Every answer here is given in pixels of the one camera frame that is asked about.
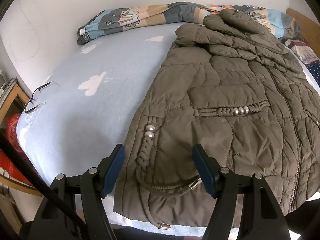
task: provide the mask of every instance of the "brown puffer jacket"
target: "brown puffer jacket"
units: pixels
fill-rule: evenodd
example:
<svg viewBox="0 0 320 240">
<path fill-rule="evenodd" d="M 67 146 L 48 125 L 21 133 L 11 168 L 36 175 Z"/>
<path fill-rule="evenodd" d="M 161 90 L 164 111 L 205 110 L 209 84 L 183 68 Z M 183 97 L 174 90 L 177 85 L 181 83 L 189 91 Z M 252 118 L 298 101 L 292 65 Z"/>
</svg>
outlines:
<svg viewBox="0 0 320 240">
<path fill-rule="evenodd" d="M 114 202 L 132 220 L 208 224 L 215 200 L 198 185 L 196 143 L 236 174 L 262 173 L 284 214 L 320 186 L 320 100 L 297 60 L 242 12 L 203 24 L 176 30 L 132 120 Z"/>
</svg>

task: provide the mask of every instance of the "eyeglasses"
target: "eyeglasses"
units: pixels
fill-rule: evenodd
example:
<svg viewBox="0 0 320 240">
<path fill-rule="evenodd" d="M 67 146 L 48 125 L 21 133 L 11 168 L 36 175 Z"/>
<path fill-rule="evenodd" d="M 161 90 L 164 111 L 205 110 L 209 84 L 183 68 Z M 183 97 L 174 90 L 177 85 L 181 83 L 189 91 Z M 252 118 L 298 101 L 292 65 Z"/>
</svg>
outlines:
<svg viewBox="0 0 320 240">
<path fill-rule="evenodd" d="M 58 85 L 58 86 L 60 85 L 59 83 L 57 83 L 57 82 L 55 82 L 55 81 L 51 81 L 51 82 L 49 82 L 49 83 L 47 83 L 47 84 L 44 84 L 44 85 L 38 87 L 38 88 L 32 93 L 31 99 L 29 100 L 29 102 L 28 102 L 28 103 L 26 104 L 26 106 L 24 107 L 24 112 L 25 112 L 26 114 L 31 114 L 31 112 L 33 112 L 33 111 L 36 110 L 37 108 L 39 108 L 39 107 L 43 106 L 44 104 L 47 104 L 47 103 L 50 102 L 50 101 L 42 102 L 42 103 L 40 103 L 39 105 L 36 105 L 36 106 L 34 106 L 33 108 L 30 108 L 29 110 L 27 110 L 28 106 L 33 105 L 33 101 L 35 101 L 35 100 L 37 100 L 37 99 L 39 98 L 40 93 L 41 93 L 41 89 L 49 86 L 50 84 L 56 84 L 56 85 Z"/>
</svg>

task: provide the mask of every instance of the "jacket zipper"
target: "jacket zipper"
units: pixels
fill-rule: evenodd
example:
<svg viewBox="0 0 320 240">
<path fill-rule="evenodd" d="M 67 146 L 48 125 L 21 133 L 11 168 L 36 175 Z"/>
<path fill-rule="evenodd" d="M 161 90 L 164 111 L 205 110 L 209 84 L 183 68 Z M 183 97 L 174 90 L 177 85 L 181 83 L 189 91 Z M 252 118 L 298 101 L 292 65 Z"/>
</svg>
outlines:
<svg viewBox="0 0 320 240">
<path fill-rule="evenodd" d="M 271 76 L 271 78 L 273 80 L 273 83 L 275 84 L 275 87 L 276 87 L 277 91 L 279 92 L 279 94 L 284 97 L 284 100 L 285 100 L 285 102 L 286 102 L 286 104 L 288 106 L 288 109 L 289 109 L 290 119 L 291 119 L 292 124 L 293 124 L 294 133 L 296 135 L 296 141 L 297 141 L 297 146 L 298 146 L 297 150 L 298 150 L 298 154 L 299 154 L 299 156 L 298 156 L 299 163 L 298 163 L 298 167 L 297 167 L 297 171 L 296 171 L 296 175 L 295 175 L 295 179 L 294 179 L 294 187 L 293 187 L 292 195 L 291 195 L 290 202 L 289 202 L 289 210 L 288 210 L 288 212 L 292 212 L 293 211 L 293 203 L 294 203 L 294 200 L 295 200 L 295 197 L 296 197 L 296 190 L 297 190 L 297 186 L 298 186 L 300 166 L 301 166 L 301 144 L 300 144 L 300 140 L 299 140 L 299 137 L 298 137 L 296 126 L 294 125 L 293 115 L 292 115 L 291 109 L 289 107 L 288 101 L 285 98 L 285 96 L 279 91 L 278 86 L 276 85 L 275 79 L 273 78 L 270 70 L 267 67 L 265 67 L 265 69 L 269 72 L 269 74 L 270 74 L 270 76 Z"/>
</svg>

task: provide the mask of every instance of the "red bag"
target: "red bag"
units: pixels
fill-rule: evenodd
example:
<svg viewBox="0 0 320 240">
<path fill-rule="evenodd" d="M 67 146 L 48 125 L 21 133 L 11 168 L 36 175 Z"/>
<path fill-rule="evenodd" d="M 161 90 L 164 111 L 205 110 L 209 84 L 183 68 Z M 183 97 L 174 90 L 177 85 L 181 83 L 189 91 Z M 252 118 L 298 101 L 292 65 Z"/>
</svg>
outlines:
<svg viewBox="0 0 320 240">
<path fill-rule="evenodd" d="M 7 117 L 7 129 L 6 129 L 6 137 L 14 149 L 21 155 L 21 157 L 27 162 L 30 167 L 33 167 L 30 160 L 21 149 L 18 143 L 16 128 L 18 119 L 21 114 L 12 114 Z M 0 150 L 0 167 L 6 170 L 9 175 L 23 183 L 26 183 L 30 186 L 32 184 L 22 175 L 22 173 L 12 164 L 9 158 L 4 154 L 2 150 Z"/>
</svg>

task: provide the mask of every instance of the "fleece blanket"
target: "fleece blanket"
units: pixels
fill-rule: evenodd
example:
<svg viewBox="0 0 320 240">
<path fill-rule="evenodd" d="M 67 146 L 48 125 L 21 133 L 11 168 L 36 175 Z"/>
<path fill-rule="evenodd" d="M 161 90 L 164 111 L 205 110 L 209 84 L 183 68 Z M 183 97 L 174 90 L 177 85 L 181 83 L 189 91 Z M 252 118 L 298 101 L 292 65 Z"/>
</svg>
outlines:
<svg viewBox="0 0 320 240">
<path fill-rule="evenodd" d="M 84 45 L 100 36 L 144 26 L 178 22 L 202 24 L 205 16 L 219 14 L 225 8 L 235 9 L 248 14 L 255 21 L 265 25 L 277 38 L 293 38 L 298 36 L 300 32 L 300 28 L 293 17 L 274 9 L 265 9 L 253 5 L 176 2 L 104 10 L 98 13 L 86 25 L 78 29 L 79 38 L 77 43 Z"/>
</svg>

